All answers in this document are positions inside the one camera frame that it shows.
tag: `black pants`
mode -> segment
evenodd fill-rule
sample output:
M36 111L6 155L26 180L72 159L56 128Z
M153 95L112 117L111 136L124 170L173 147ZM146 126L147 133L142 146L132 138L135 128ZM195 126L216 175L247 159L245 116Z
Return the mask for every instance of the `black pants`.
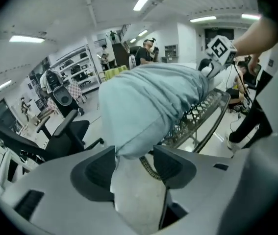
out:
M260 81L256 87L255 97L263 90L263 88L271 81L271 79L272 79L271 75L269 75L265 71L262 72ZM262 137L266 137L272 133L271 125L268 122L259 103L255 99L252 103L252 107L248 115L242 121L238 129L235 132L230 134L229 140L234 143L239 143L258 124L259 124L259 129L256 131L256 133L251 138L251 140L243 148L249 148L256 140Z
M102 65L103 65L104 71L109 70L109 68L108 68L108 65L107 65L107 64L102 64Z
M109 63L109 68L113 69L115 68L115 59L113 61L108 62Z
M61 112L61 114L64 116L64 118L70 113L71 110L78 110L79 106L76 102L76 100L73 98L72 102L70 105L68 106L63 106L62 104L60 104L56 98L54 97L53 93L50 93L49 96L51 97L51 99L54 101L54 103L57 105L59 111Z

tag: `metal rack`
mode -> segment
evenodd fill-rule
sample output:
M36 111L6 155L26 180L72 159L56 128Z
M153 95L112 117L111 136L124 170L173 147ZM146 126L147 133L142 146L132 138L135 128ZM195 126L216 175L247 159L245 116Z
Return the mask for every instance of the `metal rack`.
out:
M161 144L168 145L172 148L178 148L187 139L191 138L195 145L193 152L199 153L221 122L229 101L230 95L228 93L218 89L212 90L202 102L192 105L191 109L183 115L180 122L175 125L172 131L161 141ZM218 108L220 108L221 112L215 123L206 136L199 141L197 130Z

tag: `white sneaker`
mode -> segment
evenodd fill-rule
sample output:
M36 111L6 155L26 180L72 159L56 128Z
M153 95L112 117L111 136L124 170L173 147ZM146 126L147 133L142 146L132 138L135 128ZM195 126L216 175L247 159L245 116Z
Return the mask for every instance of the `white sneaker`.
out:
M225 134L225 140L226 140L226 144L227 144L228 149L231 150L231 151L234 151L237 144L234 143L234 142L231 142L229 140L229 134L228 133Z

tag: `chair backrest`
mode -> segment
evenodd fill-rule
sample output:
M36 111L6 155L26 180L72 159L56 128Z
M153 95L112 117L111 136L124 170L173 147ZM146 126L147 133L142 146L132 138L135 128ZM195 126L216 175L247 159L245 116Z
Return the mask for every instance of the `chair backrest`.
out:
M55 158L53 154L39 148L35 142L19 136L2 124L0 124L0 139L8 148L16 152L18 155L25 155L24 152L28 152L30 154L38 155L46 161Z

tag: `desk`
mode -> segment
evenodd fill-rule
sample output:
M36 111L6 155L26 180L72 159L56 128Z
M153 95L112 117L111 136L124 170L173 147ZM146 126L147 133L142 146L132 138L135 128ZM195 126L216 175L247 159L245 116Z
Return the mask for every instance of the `desk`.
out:
M113 78L115 75L118 75L121 72L127 71L127 70L128 70L127 66L126 65L122 65L120 67L117 67L117 68L105 71L106 81L108 81L109 79Z

